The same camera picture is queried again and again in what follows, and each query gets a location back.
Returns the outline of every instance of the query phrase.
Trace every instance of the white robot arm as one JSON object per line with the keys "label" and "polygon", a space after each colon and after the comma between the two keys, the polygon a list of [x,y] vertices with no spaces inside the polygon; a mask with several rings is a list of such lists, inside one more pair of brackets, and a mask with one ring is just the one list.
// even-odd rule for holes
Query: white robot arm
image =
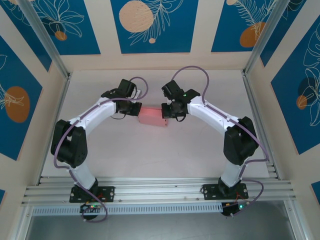
{"label": "white robot arm", "polygon": [[162,91],[168,98],[168,103],[161,105],[163,118],[175,118],[179,121],[178,117],[184,119],[187,114],[190,114],[203,120],[224,136],[223,153],[228,162],[219,179],[218,188],[224,198],[234,196],[241,181],[240,174],[243,165],[258,148],[258,144],[234,122],[243,125],[253,135],[256,135],[252,121],[248,117],[239,119],[207,101],[203,102],[198,92],[193,89],[184,92],[174,80],[162,87]]}
{"label": "white robot arm", "polygon": [[[98,181],[92,175],[85,162],[88,154],[87,137],[94,128],[115,113],[138,116],[142,106],[140,102],[134,100],[119,100],[119,98],[137,99],[140,94],[141,90],[137,89],[134,83],[123,79],[118,88],[106,91],[101,95],[99,100],[84,113],[69,121],[60,120],[55,125],[51,145],[51,153],[53,155],[66,130],[77,122],[67,135],[68,137],[63,140],[57,154],[57,160],[67,166],[72,175],[77,179],[77,182],[95,196],[99,194],[97,192]],[[76,188],[78,195],[74,198],[79,200],[79,202],[86,202],[92,199],[91,196],[83,192],[80,187],[74,188]]]}

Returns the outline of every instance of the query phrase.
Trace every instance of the white tabletop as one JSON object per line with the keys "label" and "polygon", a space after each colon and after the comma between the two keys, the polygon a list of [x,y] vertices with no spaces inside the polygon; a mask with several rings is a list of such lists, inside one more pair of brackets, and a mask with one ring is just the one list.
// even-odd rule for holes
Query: white tabletop
{"label": "white tabletop", "polygon": [[[121,79],[145,78],[148,95],[145,107],[160,107],[167,99],[161,87],[171,80],[174,70],[87,70],[74,72],[61,110],[66,121],[91,107],[105,91],[116,88]],[[210,86],[205,96],[223,111],[253,120],[249,100],[239,70],[209,70]],[[206,77],[199,70],[185,70],[175,78],[187,91],[202,93]],[[145,90],[142,81],[135,81]],[[223,154],[224,137],[200,119],[188,115],[183,122],[170,119],[167,127],[139,123],[137,117],[106,119],[87,138],[86,162],[96,177],[200,178],[220,177],[227,162]],[[259,148],[255,158],[263,158]],[[55,169],[48,154],[42,176],[68,176]],[[250,164],[244,177],[268,178],[265,163]]]}

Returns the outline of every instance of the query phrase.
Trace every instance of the purple cable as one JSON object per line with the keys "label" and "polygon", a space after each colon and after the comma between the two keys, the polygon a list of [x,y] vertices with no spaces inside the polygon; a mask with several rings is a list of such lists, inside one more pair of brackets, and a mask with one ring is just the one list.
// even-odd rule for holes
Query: purple cable
{"label": "purple cable", "polygon": [[[136,99],[134,99],[134,101],[138,101],[138,100],[141,100],[143,99],[147,93],[148,93],[148,90],[149,90],[149,86],[148,86],[148,83],[145,79],[143,79],[142,77],[140,76],[135,76],[133,78],[131,78],[129,81],[131,82],[132,80],[134,79],[141,79],[142,81],[144,81],[145,83],[145,86],[146,86],[146,90],[145,90],[145,93],[141,96],[141,97],[138,97]],[[118,101],[118,100],[125,100],[125,101],[132,101],[133,99],[129,99],[129,98],[122,98],[122,97],[116,97],[116,98],[112,98],[112,99],[107,99],[103,102],[100,103],[100,105],[103,105],[103,104],[106,104],[108,102],[111,102],[111,101]],[[65,133],[62,135],[58,145],[56,146],[56,149],[55,149],[55,152],[54,152],[54,156],[53,156],[53,164],[54,166],[57,168],[57,169],[67,169],[71,178],[75,181],[75,183],[82,189],[84,190],[87,194],[89,194],[92,198],[94,198],[99,204],[102,205],[102,207],[104,208],[105,210],[105,216],[103,219],[101,220],[86,220],[84,218],[84,214],[86,212],[87,209],[85,209],[83,212],[82,212],[82,219],[88,223],[101,223],[103,222],[104,220],[107,219],[107,216],[108,216],[108,210],[107,210],[107,207],[105,206],[105,204],[99,199],[97,198],[94,194],[92,194],[88,189],[86,189],[84,186],[81,185],[81,183],[78,182],[77,178],[74,176],[74,174],[72,173],[71,169],[68,167],[68,166],[59,166],[57,164],[57,158],[58,158],[58,152],[61,148],[61,145],[63,143],[63,141],[65,140],[65,138],[67,137],[67,135],[70,133],[70,131],[74,128],[75,125],[77,125],[82,119],[84,119],[88,114],[90,114],[93,110],[95,110],[96,108],[99,108],[99,105],[95,105],[93,106],[92,108],[90,108],[87,112],[85,112],[81,117],[80,117],[80,120],[76,120],[66,131]]]}
{"label": "purple cable", "polygon": [[[184,69],[189,69],[189,68],[195,68],[195,69],[199,69],[201,70],[205,76],[206,76],[206,85],[205,85],[205,88],[203,90],[203,93],[202,93],[202,102],[205,104],[206,103],[206,100],[205,100],[205,95],[206,95],[206,92],[208,90],[208,87],[209,87],[209,83],[210,83],[210,77],[208,75],[208,73],[206,72],[206,70],[204,70],[202,67],[199,67],[199,66],[194,66],[194,65],[190,65],[190,66],[185,66],[181,69],[179,69],[172,77],[171,81],[173,81],[175,79],[175,77],[177,76],[178,73],[180,73],[182,70]],[[216,110],[215,108],[211,107],[210,105],[205,105],[206,107],[208,107],[210,110],[214,111],[215,113],[219,114],[220,116],[222,116],[223,118],[225,119],[228,119],[228,116],[226,116],[224,113]],[[269,161],[269,154],[268,154],[268,151],[267,149],[265,148],[265,146],[263,146],[263,144],[257,139],[257,137],[255,135],[252,134],[252,132],[250,132],[248,129],[246,129],[244,126],[242,126],[240,123],[234,121],[233,119],[229,118],[229,121],[232,122],[233,124],[235,124],[236,126],[238,126],[239,128],[241,128],[243,131],[245,131],[262,149],[264,155],[265,155],[265,159],[253,159],[253,160],[248,160],[244,163],[241,171],[240,171],[240,174],[239,174],[239,178],[242,179],[243,181],[247,181],[247,182],[254,182],[254,183],[257,183],[257,184],[260,184],[261,185],[261,191],[259,192],[259,194],[251,201],[251,203],[247,206],[249,207],[250,205],[252,205],[254,202],[257,201],[257,199],[261,196],[261,194],[263,193],[264,191],[264,185],[262,182],[260,181],[257,181],[257,180],[253,180],[253,179],[248,179],[248,178],[242,178],[242,175],[244,174],[244,171],[245,171],[245,168],[247,166],[247,164],[250,164],[250,163],[258,163],[258,162],[267,162]],[[239,211],[235,214],[233,214],[233,216],[236,216],[238,215],[239,213],[243,212],[242,211]]]}

